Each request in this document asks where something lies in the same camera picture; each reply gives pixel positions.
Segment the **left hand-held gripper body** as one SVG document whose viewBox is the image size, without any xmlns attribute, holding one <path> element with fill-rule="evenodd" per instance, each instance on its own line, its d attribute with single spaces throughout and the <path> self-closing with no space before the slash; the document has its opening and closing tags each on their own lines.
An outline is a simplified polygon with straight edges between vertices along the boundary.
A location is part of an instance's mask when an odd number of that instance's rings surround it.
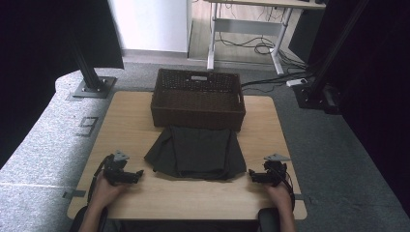
<svg viewBox="0 0 410 232">
<path fill-rule="evenodd" d="M 124 170 L 130 157 L 121 151 L 108 155 L 103 163 L 103 175 L 111 185 L 117 183 L 130 184 L 131 179 L 135 178 L 134 173 Z"/>
</svg>

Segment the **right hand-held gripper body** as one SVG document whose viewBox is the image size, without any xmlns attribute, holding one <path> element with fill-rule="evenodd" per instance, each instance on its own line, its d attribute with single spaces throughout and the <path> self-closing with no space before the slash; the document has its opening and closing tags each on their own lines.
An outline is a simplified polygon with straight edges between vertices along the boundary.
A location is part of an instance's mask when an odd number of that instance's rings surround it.
<svg viewBox="0 0 410 232">
<path fill-rule="evenodd" d="M 290 185 L 286 181 L 286 162 L 290 161 L 290 158 L 280 154 L 272 154 L 265 157 L 264 160 L 263 166 L 266 172 L 258 174 L 257 178 L 259 183 L 271 183 L 274 187 L 280 183 L 284 183 L 289 188 Z"/>
</svg>

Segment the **dark cloth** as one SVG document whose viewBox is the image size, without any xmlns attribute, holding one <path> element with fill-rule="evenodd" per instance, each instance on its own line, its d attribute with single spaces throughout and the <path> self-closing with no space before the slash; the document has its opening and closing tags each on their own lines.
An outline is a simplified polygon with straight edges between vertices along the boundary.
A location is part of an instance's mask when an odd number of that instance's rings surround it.
<svg viewBox="0 0 410 232">
<path fill-rule="evenodd" d="M 247 171 L 233 130 L 170 126 L 144 158 L 154 171 L 175 178 L 228 180 Z"/>
</svg>

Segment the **brown wicker basket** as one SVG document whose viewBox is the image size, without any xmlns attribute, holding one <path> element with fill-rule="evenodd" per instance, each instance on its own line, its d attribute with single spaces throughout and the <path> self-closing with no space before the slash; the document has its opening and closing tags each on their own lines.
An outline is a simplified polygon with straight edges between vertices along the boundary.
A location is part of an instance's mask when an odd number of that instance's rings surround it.
<svg viewBox="0 0 410 232">
<path fill-rule="evenodd" d="M 159 69 L 151 112 L 155 127 L 240 131 L 246 115 L 240 76 Z"/>
</svg>

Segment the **person's left hand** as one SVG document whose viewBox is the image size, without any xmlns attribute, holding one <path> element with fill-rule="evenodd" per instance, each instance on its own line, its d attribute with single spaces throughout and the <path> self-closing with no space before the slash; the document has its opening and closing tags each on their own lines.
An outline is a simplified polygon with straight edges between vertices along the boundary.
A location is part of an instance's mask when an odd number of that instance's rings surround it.
<svg viewBox="0 0 410 232">
<path fill-rule="evenodd" d="M 111 185 L 104 175 L 100 173 L 97 178 L 97 182 L 92 194 L 90 206 L 93 209 L 103 209 L 111 204 L 121 193 L 128 189 L 130 184 L 116 184 Z"/>
</svg>

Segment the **person's right hand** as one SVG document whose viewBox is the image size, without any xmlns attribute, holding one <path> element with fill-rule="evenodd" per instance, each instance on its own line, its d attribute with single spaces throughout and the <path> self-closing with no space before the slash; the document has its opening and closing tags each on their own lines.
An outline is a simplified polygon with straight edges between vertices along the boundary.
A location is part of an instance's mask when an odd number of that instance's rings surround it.
<svg viewBox="0 0 410 232">
<path fill-rule="evenodd" d="M 285 184 L 278 184 L 276 187 L 264 184 L 263 187 L 276 208 L 280 211 L 292 211 L 292 200 Z"/>
</svg>

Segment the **person's legs in dark clothing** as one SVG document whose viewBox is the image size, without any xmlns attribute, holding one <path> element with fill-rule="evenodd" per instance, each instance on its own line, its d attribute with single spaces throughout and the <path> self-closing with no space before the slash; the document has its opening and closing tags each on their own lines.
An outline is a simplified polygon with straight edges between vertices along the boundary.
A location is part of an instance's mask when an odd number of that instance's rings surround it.
<svg viewBox="0 0 410 232">
<path fill-rule="evenodd" d="M 278 210 L 261 209 L 257 221 L 119 220 L 115 232 L 280 232 Z"/>
</svg>

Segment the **white power strip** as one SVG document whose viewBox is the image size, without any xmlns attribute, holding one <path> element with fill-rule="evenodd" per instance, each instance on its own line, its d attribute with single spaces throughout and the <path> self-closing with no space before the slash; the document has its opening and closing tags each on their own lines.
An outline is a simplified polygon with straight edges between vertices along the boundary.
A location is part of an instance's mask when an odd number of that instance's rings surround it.
<svg viewBox="0 0 410 232">
<path fill-rule="evenodd" d="M 298 79 L 292 79 L 292 80 L 286 81 L 286 86 L 292 87 L 292 86 L 303 85 L 307 83 L 308 81 L 305 78 L 298 78 Z"/>
</svg>

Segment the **black metal stand with dark base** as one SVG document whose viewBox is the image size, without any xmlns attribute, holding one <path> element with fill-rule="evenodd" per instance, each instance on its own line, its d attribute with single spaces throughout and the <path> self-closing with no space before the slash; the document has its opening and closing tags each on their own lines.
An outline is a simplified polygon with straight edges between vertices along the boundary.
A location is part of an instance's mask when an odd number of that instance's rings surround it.
<svg viewBox="0 0 410 232">
<path fill-rule="evenodd" d="M 352 14 L 345 23 L 343 30 L 331 47 L 322 66 L 315 74 L 315 79 L 310 84 L 302 84 L 293 87 L 298 105 L 305 109 L 323 110 L 328 114 L 338 115 L 339 92 L 329 83 L 330 69 L 336 63 L 336 58 L 341 54 L 341 49 L 359 20 L 369 0 L 359 0 Z"/>
</svg>

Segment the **dark curtain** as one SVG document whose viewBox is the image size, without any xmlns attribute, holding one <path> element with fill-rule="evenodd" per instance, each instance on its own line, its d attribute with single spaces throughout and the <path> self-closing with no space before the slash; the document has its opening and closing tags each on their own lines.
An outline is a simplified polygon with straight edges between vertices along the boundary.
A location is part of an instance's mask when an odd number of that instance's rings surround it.
<svg viewBox="0 0 410 232">
<path fill-rule="evenodd" d="M 315 45 L 326 56 L 358 1 L 329 0 Z M 329 83 L 341 115 L 410 217 L 410 0 L 369 0 Z"/>
<path fill-rule="evenodd" d="M 124 67 L 108 0 L 0 0 L 0 168 L 79 69 L 74 44 L 93 68 Z"/>
</svg>

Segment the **black box under desk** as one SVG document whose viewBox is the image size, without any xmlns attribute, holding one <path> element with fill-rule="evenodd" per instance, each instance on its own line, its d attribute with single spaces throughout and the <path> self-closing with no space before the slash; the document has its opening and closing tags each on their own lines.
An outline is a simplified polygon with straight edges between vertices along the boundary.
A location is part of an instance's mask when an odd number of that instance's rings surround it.
<svg viewBox="0 0 410 232">
<path fill-rule="evenodd" d="M 288 48 L 306 64 L 313 61 L 312 50 L 324 12 L 302 10 Z"/>
</svg>

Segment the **white desk with metal legs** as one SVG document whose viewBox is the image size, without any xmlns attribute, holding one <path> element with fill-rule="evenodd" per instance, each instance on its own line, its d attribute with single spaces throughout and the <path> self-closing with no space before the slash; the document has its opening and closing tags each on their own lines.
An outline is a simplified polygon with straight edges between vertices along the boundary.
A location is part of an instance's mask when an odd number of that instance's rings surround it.
<svg viewBox="0 0 410 232">
<path fill-rule="evenodd" d="M 282 44 L 290 16 L 294 9 L 302 10 L 324 10 L 325 3 L 317 3 L 316 0 L 206 0 L 211 4 L 211 36 L 207 56 L 207 70 L 212 71 L 215 65 L 215 42 L 216 33 L 236 33 L 261 36 L 276 36 L 275 46 L 270 49 L 270 56 L 273 60 L 275 70 L 278 75 L 284 75 L 280 58 L 278 55 Z M 218 17 L 218 4 L 232 4 L 241 6 L 261 6 L 284 8 L 284 19 L 281 22 L 263 22 L 241 19 L 229 19 Z"/>
</svg>

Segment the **white cabinet panel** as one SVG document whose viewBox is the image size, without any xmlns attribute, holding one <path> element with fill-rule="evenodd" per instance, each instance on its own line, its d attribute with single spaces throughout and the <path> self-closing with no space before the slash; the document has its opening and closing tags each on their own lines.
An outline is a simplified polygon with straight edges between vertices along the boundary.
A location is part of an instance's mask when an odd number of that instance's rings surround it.
<svg viewBox="0 0 410 232">
<path fill-rule="evenodd" d="M 109 0 L 125 50 L 188 53 L 192 0 Z"/>
</svg>

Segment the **black metal stand with base plate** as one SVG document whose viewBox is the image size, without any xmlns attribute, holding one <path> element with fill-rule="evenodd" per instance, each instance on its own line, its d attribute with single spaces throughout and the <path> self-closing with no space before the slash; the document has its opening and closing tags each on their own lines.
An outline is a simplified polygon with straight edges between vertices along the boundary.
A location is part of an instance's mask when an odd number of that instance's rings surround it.
<svg viewBox="0 0 410 232">
<path fill-rule="evenodd" d="M 72 96 L 74 98 L 106 99 L 112 87 L 115 85 L 117 78 L 112 76 L 98 76 L 94 68 L 87 64 L 72 30 L 69 31 L 68 36 L 73 58 L 83 76 L 83 80 L 72 93 Z"/>
</svg>

